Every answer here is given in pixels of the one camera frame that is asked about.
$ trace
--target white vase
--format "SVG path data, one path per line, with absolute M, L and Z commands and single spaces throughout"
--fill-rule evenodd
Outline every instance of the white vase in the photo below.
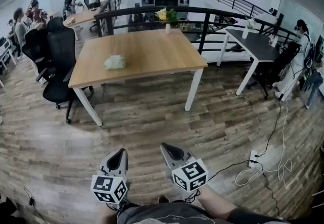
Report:
M 242 38 L 246 39 L 248 37 L 248 34 L 249 34 L 249 29 L 245 27 L 243 30 Z
M 171 32 L 171 25 L 166 24 L 166 33 L 170 33 L 170 32 Z

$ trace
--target black table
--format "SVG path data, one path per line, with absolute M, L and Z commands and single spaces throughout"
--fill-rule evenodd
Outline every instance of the black table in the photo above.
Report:
M 279 57 L 279 51 L 269 44 L 269 37 L 266 35 L 249 32 L 248 37 L 246 39 L 243 39 L 243 31 L 234 29 L 226 29 L 226 31 L 227 34 L 225 37 L 224 46 L 221 52 L 221 57 L 217 62 L 217 66 L 220 66 L 222 62 L 230 36 L 233 37 L 235 41 L 239 45 L 241 45 L 242 48 L 254 59 L 248 73 L 245 75 L 245 78 L 236 91 L 236 94 L 239 96 L 242 93 L 244 87 L 247 85 L 259 62 L 273 62 L 276 58 Z

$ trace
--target white cable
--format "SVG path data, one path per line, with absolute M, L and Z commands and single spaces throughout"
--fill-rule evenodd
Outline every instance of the white cable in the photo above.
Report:
M 293 169 L 293 163 L 292 163 L 292 161 L 291 161 L 290 158 L 287 159 L 287 161 L 285 162 L 285 164 L 281 165 L 281 163 L 282 163 L 282 159 L 283 159 L 283 157 L 284 157 L 284 151 L 285 151 L 285 133 L 284 133 L 284 129 L 285 129 L 285 124 L 286 124 L 286 120 L 287 120 L 287 116 L 288 116 L 288 101 L 286 101 L 286 109 L 287 109 L 287 112 L 286 112 L 286 116 L 285 116 L 285 119 L 284 119 L 284 121 L 283 121 L 283 126 L 282 126 L 282 152 L 281 152 L 280 162 L 279 162 L 279 164 L 278 164 L 277 169 L 275 169 L 275 170 L 268 171 L 268 170 L 263 169 L 263 170 L 264 170 L 265 172 L 267 172 L 267 173 L 277 172 L 277 173 L 278 173 L 278 179 L 279 179 L 279 181 L 283 181 L 283 183 L 284 183 L 284 185 L 285 185 L 285 188 L 287 188 L 287 187 L 286 187 L 285 180 L 284 180 L 285 169 L 286 169 L 287 171 L 289 171 L 289 172 L 291 172 L 292 169 Z M 250 182 L 250 180 L 260 172 L 261 169 L 259 169 L 259 170 L 258 170 L 258 171 L 253 175 L 253 176 L 251 176 L 251 177 L 250 177 L 250 178 L 249 178 L 249 179 L 248 179 L 244 184 L 238 184 L 238 183 L 237 183 L 237 178 L 238 178 L 238 176 L 239 176 L 240 174 L 242 174 L 242 173 L 244 173 L 244 172 L 247 172 L 247 171 L 250 171 L 250 170 L 251 170 L 251 168 L 250 168 L 250 169 L 247 169 L 247 170 L 243 170 L 243 171 L 241 171 L 241 172 L 239 172 L 239 173 L 237 174 L 237 176 L 236 176 L 236 178 L 235 178 L 235 184 L 236 184 L 237 186 L 244 186 L 244 185 L 247 185 L 247 184 Z

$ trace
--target black mesh chair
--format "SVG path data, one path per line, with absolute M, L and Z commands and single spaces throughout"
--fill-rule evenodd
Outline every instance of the black mesh chair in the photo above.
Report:
M 35 63 L 38 73 L 48 68 L 47 74 L 44 74 L 43 78 L 49 81 L 50 75 L 55 74 L 55 68 L 52 64 L 52 54 L 47 35 L 47 29 L 39 31 L 32 29 L 27 32 L 25 35 L 26 44 L 23 46 L 22 52 Z
M 72 103 L 76 98 L 73 89 L 68 87 L 76 59 L 75 59 L 75 34 L 73 29 L 63 25 L 61 17 L 51 19 L 47 24 L 48 42 L 52 53 L 52 61 L 56 73 L 50 78 L 44 89 L 43 97 L 56 103 L 56 108 L 60 109 L 60 104 L 68 102 L 66 111 L 66 123 L 70 124 L 69 113 Z M 37 79 L 39 80 L 48 69 L 44 69 Z
M 100 7 L 100 0 L 95 0 L 95 2 L 94 3 L 91 3 L 91 4 L 89 3 L 89 0 L 84 0 L 84 2 L 85 2 L 85 4 L 86 4 L 86 6 L 87 6 L 88 9 L 94 9 L 94 8 Z M 92 28 L 93 27 L 96 27 L 97 26 L 96 21 L 93 21 L 93 23 L 94 24 L 89 29 L 90 32 L 92 31 Z
M 288 43 L 288 47 L 284 48 L 274 62 L 262 62 L 257 66 L 252 77 L 255 79 L 253 83 L 247 85 L 247 89 L 259 83 L 265 92 L 264 99 L 268 98 L 268 91 L 266 86 L 272 88 L 272 84 L 280 81 L 280 72 L 292 61 L 292 59 L 299 53 L 300 44 L 291 41 Z

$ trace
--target black sleeve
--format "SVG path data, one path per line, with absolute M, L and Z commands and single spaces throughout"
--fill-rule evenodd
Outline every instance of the black sleeve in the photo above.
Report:
M 288 223 L 282 219 L 263 216 L 244 208 L 237 208 L 232 211 L 227 221 L 233 224 L 264 224 L 271 221 Z

